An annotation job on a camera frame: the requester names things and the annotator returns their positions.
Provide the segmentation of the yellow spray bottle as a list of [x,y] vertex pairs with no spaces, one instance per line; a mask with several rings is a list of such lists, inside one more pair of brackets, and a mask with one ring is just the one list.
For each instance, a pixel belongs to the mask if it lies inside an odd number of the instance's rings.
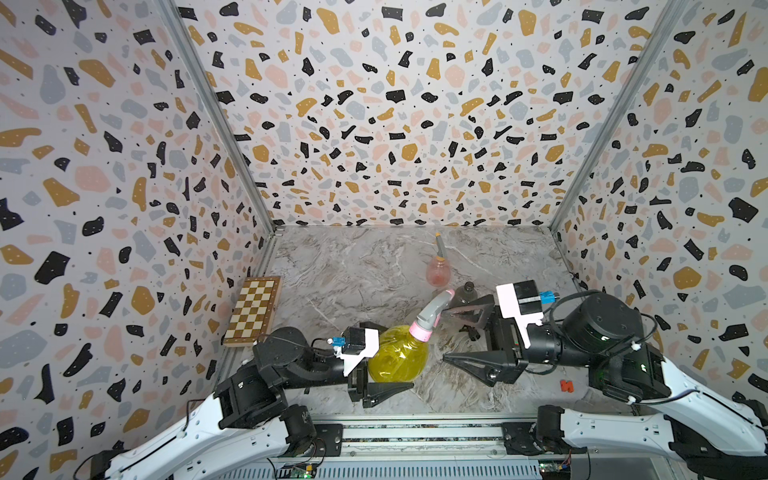
[[368,372],[377,383],[412,382],[428,360],[431,334],[417,325],[389,328],[379,337],[379,349],[368,361]]

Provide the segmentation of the pink transparent spray bottle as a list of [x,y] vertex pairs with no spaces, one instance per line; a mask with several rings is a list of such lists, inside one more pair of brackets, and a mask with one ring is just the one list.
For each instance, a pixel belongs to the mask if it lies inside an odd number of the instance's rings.
[[450,262],[444,257],[434,257],[427,266],[426,280],[435,288],[447,286],[451,281],[451,276]]

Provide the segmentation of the grey pink spray nozzle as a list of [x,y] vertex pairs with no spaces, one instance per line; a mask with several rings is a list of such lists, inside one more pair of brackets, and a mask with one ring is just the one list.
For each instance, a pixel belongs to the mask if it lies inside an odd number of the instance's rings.
[[440,321],[442,312],[455,296],[452,289],[444,290],[433,298],[416,316],[409,333],[418,341],[427,343]]

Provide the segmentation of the grey yellow spray nozzle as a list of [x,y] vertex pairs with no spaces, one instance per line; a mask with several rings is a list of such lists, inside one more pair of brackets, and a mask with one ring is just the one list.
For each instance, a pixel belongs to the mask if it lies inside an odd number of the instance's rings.
[[447,258],[446,250],[445,250],[445,245],[444,245],[442,236],[441,236],[441,234],[439,232],[435,234],[435,242],[436,242],[436,245],[437,245],[438,256],[441,259],[445,260]]

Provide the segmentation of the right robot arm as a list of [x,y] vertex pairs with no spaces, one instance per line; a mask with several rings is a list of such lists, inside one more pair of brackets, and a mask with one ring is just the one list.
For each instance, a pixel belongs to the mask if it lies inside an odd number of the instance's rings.
[[586,453],[606,447],[646,451],[710,479],[767,476],[767,410],[752,399],[723,397],[649,344],[645,314],[606,293],[565,296],[525,324],[504,316],[487,295],[446,311],[487,348],[450,353],[445,363],[486,386],[513,384],[532,365],[547,375],[584,368],[590,388],[635,408],[632,416],[587,414],[543,405],[535,421],[507,425],[505,447],[518,455]]

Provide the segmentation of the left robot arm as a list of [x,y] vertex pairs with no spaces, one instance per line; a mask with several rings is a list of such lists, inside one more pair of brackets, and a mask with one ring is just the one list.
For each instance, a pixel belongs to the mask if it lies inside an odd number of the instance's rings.
[[351,327],[350,347],[319,348],[295,327],[263,336],[253,357],[202,401],[191,400],[183,419],[131,450],[113,448],[91,460],[93,479],[209,479],[252,461],[326,456],[333,446],[318,432],[307,407],[289,390],[341,385],[365,408],[412,389],[410,382],[375,383],[368,360],[378,330]]

